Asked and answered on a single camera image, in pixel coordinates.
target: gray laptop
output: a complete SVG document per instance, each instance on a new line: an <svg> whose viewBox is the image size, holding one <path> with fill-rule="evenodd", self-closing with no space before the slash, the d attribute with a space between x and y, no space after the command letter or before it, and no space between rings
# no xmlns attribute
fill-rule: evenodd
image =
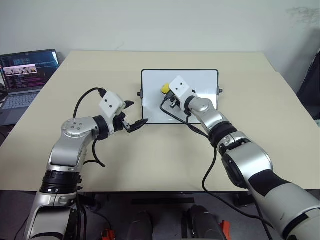
<svg viewBox="0 0 320 240"><path fill-rule="evenodd" d="M16 124L59 67L56 50L0 55L8 96L0 108L0 126Z"/></svg>

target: yellow object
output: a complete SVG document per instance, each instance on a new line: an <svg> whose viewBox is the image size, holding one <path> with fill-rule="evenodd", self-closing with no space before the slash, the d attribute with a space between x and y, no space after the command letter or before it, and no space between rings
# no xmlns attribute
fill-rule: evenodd
<svg viewBox="0 0 320 240"><path fill-rule="evenodd" d="M169 83L166 83L166 84L163 85L163 87L161 88L161 92L162 92L163 94L167 94L169 91L170 91Z"/></svg>

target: table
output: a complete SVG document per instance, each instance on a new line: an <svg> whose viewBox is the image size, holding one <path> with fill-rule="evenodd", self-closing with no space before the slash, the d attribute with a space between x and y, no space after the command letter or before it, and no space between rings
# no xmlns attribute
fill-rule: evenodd
<svg viewBox="0 0 320 240"><path fill-rule="evenodd" d="M142 69L218 69L224 90L219 110L267 151L280 177L304 189L320 188L320 130L262 53L73 51L1 146L0 189L39 189L62 123L90 88L134 101L124 111L126 120L139 120ZM77 117L98 115L100 100L98 93L88 95ZM86 192L201 191L214 150L184 125L145 125L98 142L96 152L106 168L83 167ZM93 159L91 145L88 153L87 160ZM220 156L206 185L241 190L228 179Z"/></svg>

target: laptop keyboard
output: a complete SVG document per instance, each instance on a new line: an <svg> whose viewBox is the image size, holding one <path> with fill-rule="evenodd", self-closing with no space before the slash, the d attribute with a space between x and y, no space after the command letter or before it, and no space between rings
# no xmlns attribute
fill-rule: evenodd
<svg viewBox="0 0 320 240"><path fill-rule="evenodd" d="M2 109L5 110L29 107L32 101L36 98L37 94L38 93L9 96Z"/></svg>

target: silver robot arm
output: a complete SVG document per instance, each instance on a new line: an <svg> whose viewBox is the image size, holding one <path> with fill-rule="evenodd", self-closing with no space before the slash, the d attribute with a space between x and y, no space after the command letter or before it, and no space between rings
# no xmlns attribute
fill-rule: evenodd
<svg viewBox="0 0 320 240"><path fill-rule="evenodd" d="M77 186L82 182L80 172L87 155L87 146L93 140L104 140L124 128L131 133L148 120L130 125L122 112L134 104L123 101L108 91L99 104L101 115L71 118L63 123L61 136L52 148L42 186L36 193L23 238L74 239L77 230L75 209Z"/></svg>
<svg viewBox="0 0 320 240"><path fill-rule="evenodd" d="M178 101L187 115L196 116L211 145L221 154L229 179L237 187L251 191L280 236L286 240L319 240L320 201L277 176L268 154L237 131L209 99L197 97L180 76L169 88L166 98Z"/></svg>

